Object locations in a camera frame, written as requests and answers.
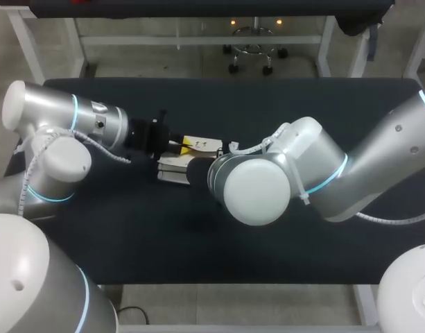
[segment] black object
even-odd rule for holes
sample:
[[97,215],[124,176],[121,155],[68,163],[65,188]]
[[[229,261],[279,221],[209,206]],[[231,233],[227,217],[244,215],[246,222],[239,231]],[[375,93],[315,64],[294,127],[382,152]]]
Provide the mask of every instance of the black object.
[[169,140],[181,144],[183,136],[170,133],[169,127],[164,124],[165,115],[166,111],[160,111],[159,118],[153,121],[131,118],[124,146],[154,155],[156,160],[166,151],[180,153],[181,147],[170,146]]
[[281,49],[277,49],[277,56],[280,59],[285,59],[289,56],[288,49],[286,47],[282,47]]
[[146,325],[149,325],[150,321],[149,321],[148,314],[147,314],[147,313],[146,313],[146,311],[144,311],[144,310],[143,310],[143,308],[141,308],[141,307],[136,307],[136,306],[134,306],[134,307],[123,307],[123,308],[121,308],[120,310],[118,310],[118,311],[116,312],[116,314],[117,314],[117,315],[119,315],[121,312],[124,312],[124,311],[126,311],[126,310],[131,310],[131,309],[137,309],[137,310],[140,310],[140,311],[143,313],[144,320],[146,321]]
[[[178,133],[258,144],[279,124],[317,119],[350,151],[387,112],[419,91],[409,79],[319,78],[48,80],[46,86],[152,119],[170,110]],[[401,227],[357,218],[330,223],[300,200],[277,222],[254,228],[233,219],[208,191],[154,180],[154,162],[132,165],[88,146],[92,170],[56,218],[38,223],[96,284],[376,284],[405,251],[425,244],[425,221]],[[9,174],[24,170],[22,154]],[[364,213],[402,219],[425,212],[425,169]]]
[[227,69],[231,74],[238,73],[238,65],[230,64]]
[[263,75],[264,76],[268,76],[271,75],[273,73],[274,69],[272,66],[263,66]]
[[232,53],[232,46],[223,45],[223,54],[231,54],[231,53]]
[[208,190],[207,173],[214,161],[215,158],[197,157],[189,162],[186,177],[193,188]]
[[0,0],[0,6],[29,6],[36,17],[278,17],[336,16],[350,36],[381,19],[394,0]]
[[379,27],[377,24],[370,26],[370,39],[368,41],[367,61],[374,61],[377,51],[377,40],[379,38]]

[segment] stool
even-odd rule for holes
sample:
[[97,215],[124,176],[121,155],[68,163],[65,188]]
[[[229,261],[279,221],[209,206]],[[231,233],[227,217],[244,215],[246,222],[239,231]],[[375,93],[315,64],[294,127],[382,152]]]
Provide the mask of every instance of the stool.
[[[260,17],[253,17],[251,26],[244,26],[243,28],[237,29],[232,33],[232,35],[235,36],[246,31],[249,31],[251,35],[274,35],[274,33],[268,28],[260,26]],[[236,55],[234,56],[233,63],[229,65],[229,73],[235,74],[238,72],[238,57],[243,53],[251,56],[265,56],[268,61],[268,64],[266,66],[263,66],[263,75],[267,76],[272,74],[272,57],[270,54],[276,49],[275,47],[271,48],[270,50],[265,50],[260,44],[248,44],[243,47],[223,45],[224,54],[231,54],[232,49],[236,51]],[[287,58],[288,50],[284,47],[281,47],[281,45],[278,45],[277,54],[280,59]]]

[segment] white cable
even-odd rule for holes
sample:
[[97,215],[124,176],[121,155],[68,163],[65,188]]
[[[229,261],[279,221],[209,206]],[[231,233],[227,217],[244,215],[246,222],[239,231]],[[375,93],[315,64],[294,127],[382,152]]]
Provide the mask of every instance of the white cable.
[[231,154],[234,154],[234,155],[249,155],[249,154],[256,153],[257,151],[261,151],[262,149],[265,149],[266,147],[271,145],[273,141],[284,132],[284,130],[286,129],[286,127],[288,127],[288,125],[290,124],[283,123],[280,127],[278,127],[278,129],[271,136],[266,137],[265,139],[263,139],[263,141],[260,144],[257,144],[256,146],[253,146],[251,148],[239,150],[238,144],[236,142],[231,142],[229,144],[229,151]]
[[[41,134],[46,133],[47,135],[50,135],[50,137],[46,139],[46,141],[43,144],[43,146],[41,147],[41,149],[38,152],[36,152],[36,154],[33,156],[31,163],[29,163],[29,167],[27,168],[27,171],[24,174],[23,185],[21,187],[21,194],[19,196],[19,202],[18,202],[18,216],[21,216],[21,217],[24,215],[24,206],[26,204],[26,194],[27,194],[29,182],[31,181],[33,169],[35,168],[41,154],[43,154],[43,152],[46,151],[46,149],[56,139],[58,139],[60,137],[69,136],[69,135],[74,136],[74,137],[79,137],[80,139],[84,140],[85,142],[88,142],[91,145],[95,146],[97,149],[99,149],[102,153],[104,153],[109,158],[111,158],[111,159],[113,159],[117,162],[121,162],[121,163],[126,163],[126,164],[131,163],[130,160],[112,154],[106,148],[101,146],[98,142],[94,141],[90,137],[88,137],[88,136],[86,136],[86,135],[84,135],[84,134],[82,134],[82,133],[80,133],[76,130],[63,130],[61,128],[41,129],[41,130],[37,131],[37,133],[35,133],[35,134],[40,134],[40,133]],[[26,139],[24,141],[25,142],[30,141],[30,139],[32,139],[32,138],[33,137],[29,137],[28,139]],[[26,145],[25,142],[23,142],[21,145],[19,145],[17,147],[17,149],[15,149],[14,153],[18,153],[20,151],[23,151],[24,147]]]
[[33,156],[33,159],[31,160],[31,163],[29,163],[29,167],[27,168],[27,171],[24,174],[23,179],[23,185],[21,187],[21,194],[19,196],[19,202],[18,202],[18,216],[24,215],[24,206],[26,203],[26,193],[29,186],[29,182],[31,181],[31,176],[33,169],[37,165],[38,159],[40,158],[41,154],[59,137],[63,136],[62,133],[53,132],[50,134],[50,137],[45,141],[41,149]]
[[102,153],[104,153],[104,155],[108,156],[109,158],[113,159],[114,161],[126,163],[126,164],[130,163],[130,160],[128,160],[127,158],[119,157],[119,156],[112,154],[110,151],[108,151],[106,148],[101,146],[98,142],[91,139],[87,135],[82,134],[81,132],[78,132],[76,130],[68,130],[68,131],[70,133],[72,133],[75,137],[79,137],[80,139],[84,140],[85,142],[90,143],[92,146],[95,146],[95,148],[99,149]]
[[404,219],[404,220],[379,219],[377,217],[372,217],[363,213],[357,213],[356,216],[369,222],[386,224],[386,225],[408,225],[408,224],[425,221],[425,214],[413,217],[411,219]]

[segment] white robotic arm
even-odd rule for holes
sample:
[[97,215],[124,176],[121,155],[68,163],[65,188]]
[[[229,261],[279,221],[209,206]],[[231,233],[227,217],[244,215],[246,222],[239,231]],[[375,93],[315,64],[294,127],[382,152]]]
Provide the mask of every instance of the white robotic arm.
[[[425,167],[425,92],[389,112],[349,153],[309,117],[284,124],[253,148],[238,151],[231,145],[230,152],[212,164],[208,185],[239,221],[271,223],[294,197],[311,203],[328,221],[344,221]],[[425,214],[389,223],[422,219]]]
[[120,162],[129,161],[108,151],[124,146],[158,156],[182,139],[162,118],[131,119],[121,108],[23,81],[7,91],[3,124],[23,140],[26,172],[0,181],[0,213],[30,220],[53,216],[89,173],[91,156],[77,139]]

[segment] concrete floor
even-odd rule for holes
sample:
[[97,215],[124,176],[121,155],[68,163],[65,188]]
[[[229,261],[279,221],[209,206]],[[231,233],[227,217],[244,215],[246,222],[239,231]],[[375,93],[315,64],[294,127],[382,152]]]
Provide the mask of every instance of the concrete floor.
[[[397,0],[380,29],[376,60],[367,65],[366,77],[401,77],[419,30],[425,23],[425,0]],[[239,19],[244,24],[249,19]],[[273,26],[273,19],[264,24]],[[59,20],[29,22],[44,62],[47,75],[68,75],[67,41]],[[173,33],[174,19],[79,20],[82,33]],[[315,33],[323,19],[285,18],[277,32]],[[206,19],[204,34],[230,33],[228,19]],[[199,19],[183,19],[183,33],[200,33]],[[336,28],[329,52],[334,76],[346,76],[356,40]],[[290,58],[274,60],[272,77],[314,77],[312,59],[316,46],[291,46]],[[90,47],[89,61],[96,64],[96,76],[134,77],[228,77],[231,59],[220,47],[113,46]],[[261,59],[245,59],[239,77],[261,76]],[[421,75],[425,83],[425,73]],[[14,80],[32,80],[19,43],[8,18],[0,12],[0,112],[7,86]],[[0,177],[10,158],[17,136],[4,130],[0,115]],[[349,286],[318,285],[150,285],[126,286],[123,306],[139,305],[153,324],[245,324],[245,325],[355,325],[359,324],[354,295]],[[121,323],[143,323],[133,310],[121,315]]]

